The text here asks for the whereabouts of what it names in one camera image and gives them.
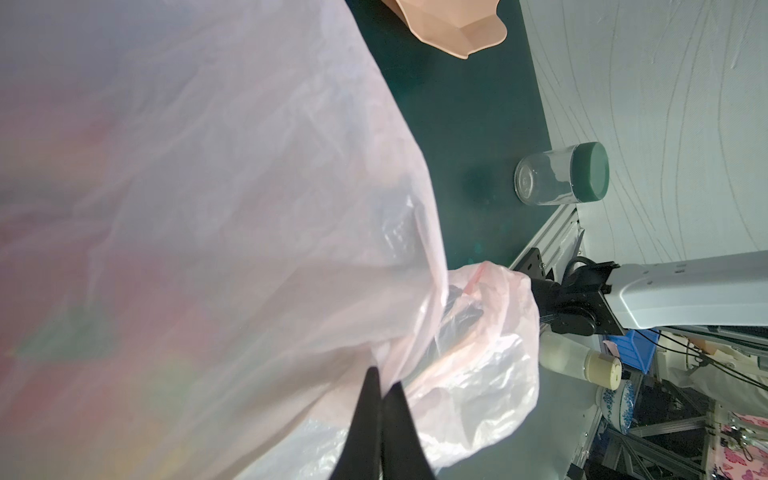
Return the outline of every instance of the jar lid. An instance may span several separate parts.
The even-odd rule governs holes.
[[[579,144],[571,161],[571,184],[580,202],[603,200],[610,180],[608,153],[599,141]]]

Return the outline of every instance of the blue plastic bin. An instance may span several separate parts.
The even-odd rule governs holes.
[[[658,333],[651,332],[650,330],[639,331],[654,342],[659,341]],[[624,336],[609,335],[607,337],[619,347],[619,356],[624,365],[633,366],[643,373],[648,373],[650,361],[654,359],[656,346],[637,332],[638,330],[630,330]]]

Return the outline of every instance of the peach colored container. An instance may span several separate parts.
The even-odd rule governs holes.
[[[419,40],[455,57],[498,45],[507,27],[498,0],[382,0]]]

